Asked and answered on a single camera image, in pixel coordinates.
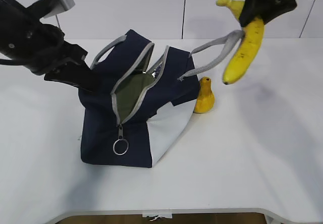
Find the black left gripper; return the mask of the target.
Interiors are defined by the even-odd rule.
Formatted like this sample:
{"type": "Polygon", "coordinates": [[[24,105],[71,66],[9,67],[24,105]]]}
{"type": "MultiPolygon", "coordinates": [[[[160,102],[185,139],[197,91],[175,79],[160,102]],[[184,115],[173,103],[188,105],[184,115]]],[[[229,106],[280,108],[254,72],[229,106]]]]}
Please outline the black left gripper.
{"type": "Polygon", "coordinates": [[[35,75],[45,74],[45,81],[96,92],[101,80],[84,61],[87,51],[66,42],[64,37],[60,28],[50,24],[27,31],[25,41],[19,39],[16,45],[1,43],[8,49],[1,53],[9,58],[1,59],[1,65],[24,66],[35,75]]]}

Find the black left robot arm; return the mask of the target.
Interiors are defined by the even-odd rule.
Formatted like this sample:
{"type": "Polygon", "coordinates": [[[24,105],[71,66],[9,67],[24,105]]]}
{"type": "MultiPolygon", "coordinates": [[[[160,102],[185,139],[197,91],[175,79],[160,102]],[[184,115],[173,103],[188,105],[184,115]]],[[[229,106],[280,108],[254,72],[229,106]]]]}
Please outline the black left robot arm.
{"type": "Polygon", "coordinates": [[[28,7],[1,0],[1,65],[23,66],[45,81],[60,82],[95,92],[101,80],[87,66],[88,52],[65,41],[64,32],[48,18],[70,10],[74,0],[38,0],[28,7]]]}

